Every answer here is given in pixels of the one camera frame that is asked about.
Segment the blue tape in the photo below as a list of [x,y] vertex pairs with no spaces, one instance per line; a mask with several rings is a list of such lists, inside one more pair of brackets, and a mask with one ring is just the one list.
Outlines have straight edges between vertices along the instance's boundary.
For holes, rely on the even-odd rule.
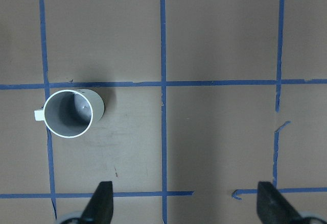
[[[276,85],[276,80],[214,80],[214,81],[148,81],[148,82],[62,82],[49,83],[49,88],[66,88],[66,87],[161,87],[166,86],[224,86],[224,85]],[[286,79],[281,80],[283,85],[300,85],[300,84],[327,84],[327,79]],[[17,84],[17,85],[0,85],[0,90],[18,90],[18,89],[42,89],[44,84]],[[276,89],[276,97],[280,97],[281,88]]]
[[166,0],[160,0],[160,34],[161,34],[161,173],[162,173],[162,220],[167,224],[167,122],[166,122]]
[[327,192],[327,187],[308,187],[308,188],[282,188],[281,193],[301,193],[301,192]]
[[50,88],[64,88],[64,87],[152,87],[161,86],[160,81],[149,82],[64,82],[64,83],[50,83]]
[[276,70],[276,102],[275,110],[279,112],[279,104],[282,90],[282,53],[283,53],[283,27],[284,27],[284,2],[279,0],[279,16],[278,16],[278,49],[277,49],[277,70]]
[[[310,192],[326,192],[327,187],[307,187],[307,188],[281,188],[278,189],[280,193],[310,193]],[[242,200],[238,195],[240,194],[257,194],[256,189],[237,189],[231,195],[232,198]]]
[[[50,86],[49,86],[49,80],[48,80],[48,55],[47,55],[47,51],[46,51],[46,28],[45,28],[44,0],[39,0],[39,8],[40,8],[40,32],[41,32],[43,82],[44,82],[45,99],[48,99],[50,96]],[[48,135],[48,161],[49,161],[49,179],[50,179],[51,201],[52,201],[52,205],[54,208],[55,217],[57,218],[52,138],[51,138],[51,132],[48,129],[46,129],[46,131],[47,131],[47,135]]]
[[[154,196],[192,196],[193,191],[169,192],[115,192],[114,197],[154,197]],[[93,193],[56,193],[55,198],[92,197]],[[52,198],[50,193],[14,193],[0,194],[0,198]]]
[[48,80],[48,55],[46,51],[44,0],[39,0],[39,7],[40,7],[40,31],[41,31],[43,82],[44,82],[44,90],[45,90],[45,99],[47,99],[50,96],[50,89],[49,89],[49,80]]
[[290,124],[290,121],[285,122],[281,127],[279,127],[275,133],[274,133],[274,156],[273,156],[273,168],[272,168],[272,184],[277,187],[277,180],[278,180],[278,175],[277,175],[277,170],[278,170],[278,148],[279,148],[279,133],[282,129],[285,128],[288,124]]
[[167,81],[167,86],[275,85],[276,80]]
[[0,90],[43,89],[44,84],[0,85]]
[[256,194],[257,192],[256,189],[237,189],[232,193],[231,197],[236,200],[242,200],[241,197],[238,197],[239,194]]
[[49,193],[0,194],[0,198],[51,198],[51,194]]
[[287,84],[287,85],[327,84],[327,79],[312,79],[312,80],[294,79],[294,80],[282,80],[282,84]]

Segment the grid square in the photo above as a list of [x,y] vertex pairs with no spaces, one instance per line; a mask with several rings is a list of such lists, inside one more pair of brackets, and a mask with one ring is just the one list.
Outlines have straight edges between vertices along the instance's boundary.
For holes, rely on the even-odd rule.
[[56,192],[161,191],[160,87],[95,88],[105,114],[83,136],[53,135]]
[[217,224],[252,223],[261,224],[256,214],[256,194],[242,196],[242,201],[230,197],[230,192],[199,193],[192,197],[168,197],[169,224]]
[[274,86],[169,87],[168,190],[232,193],[272,180]]
[[0,193],[49,193],[47,136],[34,110],[44,90],[0,90]]
[[55,215],[48,198],[0,199],[1,223],[53,224]]
[[327,85],[284,85],[279,134],[278,187],[326,187]]
[[278,0],[166,0],[167,80],[275,79]]
[[[83,211],[89,198],[57,199],[58,216]],[[161,197],[115,197],[111,224],[162,223]]]
[[0,84],[43,83],[38,0],[0,2]]
[[327,0],[285,0],[283,78],[325,79]]
[[160,81],[159,0],[45,0],[50,82]]
[[297,211],[309,211],[326,217],[326,192],[284,193],[283,196]]

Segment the mug handle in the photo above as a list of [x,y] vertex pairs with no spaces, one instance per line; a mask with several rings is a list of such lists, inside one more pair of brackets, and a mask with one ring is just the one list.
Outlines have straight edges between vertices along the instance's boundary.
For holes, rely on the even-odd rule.
[[44,121],[45,118],[44,118],[44,110],[41,108],[41,109],[38,109],[38,110],[35,110],[34,111],[34,116],[35,116],[35,120],[36,121]]

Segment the mug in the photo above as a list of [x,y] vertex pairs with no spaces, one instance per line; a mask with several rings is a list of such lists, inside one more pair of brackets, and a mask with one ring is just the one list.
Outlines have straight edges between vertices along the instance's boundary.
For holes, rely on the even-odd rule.
[[57,91],[34,111],[36,121],[44,121],[51,132],[64,138],[83,135],[103,113],[103,100],[88,89]]

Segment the grid line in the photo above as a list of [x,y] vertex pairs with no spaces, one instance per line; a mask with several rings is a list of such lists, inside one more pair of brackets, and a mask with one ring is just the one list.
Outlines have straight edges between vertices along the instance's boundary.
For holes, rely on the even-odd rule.
[[[42,66],[43,66],[43,82],[45,100],[50,96],[50,86],[48,80],[48,55],[46,51],[46,28],[45,28],[45,6],[44,0],[39,0],[40,7],[40,33],[41,33],[41,51],[42,51]],[[52,137],[51,132],[47,128],[47,149],[48,149],[48,165],[49,165],[49,181],[50,181],[50,195],[51,202],[54,209],[55,218],[57,219],[57,204],[56,204],[56,187],[55,187],[55,173],[54,173],[54,161],[53,161],[53,149],[52,149]]]
[[[211,81],[166,81],[166,87],[174,86],[228,86],[228,85],[277,85],[276,80],[211,80]],[[283,79],[282,85],[327,84],[327,79]],[[50,88],[77,87],[161,87],[161,81],[144,82],[62,82],[49,83]],[[0,84],[0,90],[44,89],[44,84]]]
[[161,38],[161,178],[162,220],[167,224],[167,70],[166,70],[166,0],[160,0]]
[[[193,191],[159,191],[159,192],[114,192],[114,197],[154,197],[154,196],[192,196]],[[55,193],[55,198],[92,197],[93,193]],[[50,193],[12,193],[0,194],[0,199],[8,198],[52,198]]]
[[276,70],[276,105],[275,110],[279,112],[279,103],[282,91],[282,54],[283,54],[283,27],[284,27],[284,2],[279,0],[278,16],[278,47],[277,47],[277,70]]

